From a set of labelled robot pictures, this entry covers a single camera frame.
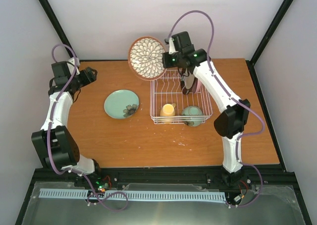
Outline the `dark striped plate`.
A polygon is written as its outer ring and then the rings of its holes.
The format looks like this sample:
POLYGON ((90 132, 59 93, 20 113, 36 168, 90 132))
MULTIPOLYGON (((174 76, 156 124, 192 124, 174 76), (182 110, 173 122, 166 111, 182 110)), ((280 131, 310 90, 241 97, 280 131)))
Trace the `dark striped plate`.
POLYGON ((182 93, 188 95, 189 93, 195 93, 197 88, 197 79, 193 74, 188 72, 187 69, 182 69, 180 86, 182 93))

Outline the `teal bottom bowl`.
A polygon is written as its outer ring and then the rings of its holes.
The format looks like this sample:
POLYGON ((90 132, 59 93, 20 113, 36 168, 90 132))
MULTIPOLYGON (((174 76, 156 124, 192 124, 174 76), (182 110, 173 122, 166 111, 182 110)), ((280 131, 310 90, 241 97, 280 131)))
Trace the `teal bottom bowl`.
POLYGON ((135 75, 142 80, 152 81, 163 76, 163 43, 151 36, 138 38, 128 52, 128 64, 135 75))

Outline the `pink plate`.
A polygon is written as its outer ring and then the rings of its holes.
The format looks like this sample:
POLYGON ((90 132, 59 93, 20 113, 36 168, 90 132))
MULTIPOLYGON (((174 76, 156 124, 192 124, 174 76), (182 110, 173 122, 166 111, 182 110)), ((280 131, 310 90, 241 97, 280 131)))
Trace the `pink plate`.
POLYGON ((193 83, 193 87, 192 87, 192 93, 196 94, 199 92, 201 87, 201 82, 199 79, 195 79, 195 82, 193 83))

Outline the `teal flower plate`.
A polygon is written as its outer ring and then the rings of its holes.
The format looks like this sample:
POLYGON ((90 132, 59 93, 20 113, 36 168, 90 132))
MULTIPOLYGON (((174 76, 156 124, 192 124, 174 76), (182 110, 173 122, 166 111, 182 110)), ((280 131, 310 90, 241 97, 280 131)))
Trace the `teal flower plate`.
POLYGON ((104 102, 104 110, 114 119, 133 116, 139 107, 139 97, 130 90, 117 90, 109 94, 104 102))

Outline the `yellow mug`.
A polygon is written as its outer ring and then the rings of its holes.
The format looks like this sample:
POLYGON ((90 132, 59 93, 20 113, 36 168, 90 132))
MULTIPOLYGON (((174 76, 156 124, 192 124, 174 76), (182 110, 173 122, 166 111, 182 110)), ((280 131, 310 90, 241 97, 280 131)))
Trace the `yellow mug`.
POLYGON ((161 117, 161 121, 164 124, 172 123, 172 120, 170 119, 170 117, 175 116, 175 108, 176 108, 175 103, 165 104, 162 106, 162 108, 160 110, 160 117, 161 117))

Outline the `teal ceramic bowl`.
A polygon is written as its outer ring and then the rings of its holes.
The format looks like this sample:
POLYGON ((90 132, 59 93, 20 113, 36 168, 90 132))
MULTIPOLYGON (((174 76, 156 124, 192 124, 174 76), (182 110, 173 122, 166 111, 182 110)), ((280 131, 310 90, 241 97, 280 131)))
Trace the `teal ceramic bowl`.
POLYGON ((202 110, 197 106, 186 107, 181 114, 185 125, 190 127, 196 127, 203 123, 204 114, 202 110))

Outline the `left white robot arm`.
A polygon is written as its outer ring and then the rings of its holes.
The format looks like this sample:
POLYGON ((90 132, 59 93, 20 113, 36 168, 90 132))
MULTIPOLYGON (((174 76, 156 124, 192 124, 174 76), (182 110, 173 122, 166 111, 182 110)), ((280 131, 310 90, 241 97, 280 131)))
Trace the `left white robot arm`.
POLYGON ((101 168, 96 160, 80 154, 79 148, 67 129, 69 110, 76 101, 82 87, 97 79, 97 71, 87 67, 79 70, 79 59, 52 64, 54 77, 49 81, 50 106, 40 131, 32 133, 31 140, 42 166, 59 171, 86 174, 85 180, 91 186, 103 181, 101 168))

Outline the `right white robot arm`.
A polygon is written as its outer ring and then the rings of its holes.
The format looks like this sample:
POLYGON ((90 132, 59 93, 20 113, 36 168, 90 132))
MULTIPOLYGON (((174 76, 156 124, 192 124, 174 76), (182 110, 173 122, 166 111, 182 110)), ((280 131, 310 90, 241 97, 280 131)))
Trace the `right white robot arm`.
POLYGON ((227 185, 232 185, 242 177, 241 136, 248 120, 250 102, 241 100, 228 87, 209 54, 194 48, 188 32, 168 37, 165 43, 169 50, 163 53, 164 68, 177 67, 193 75, 204 85, 218 107, 220 114, 213 124, 223 143, 220 178, 227 185))

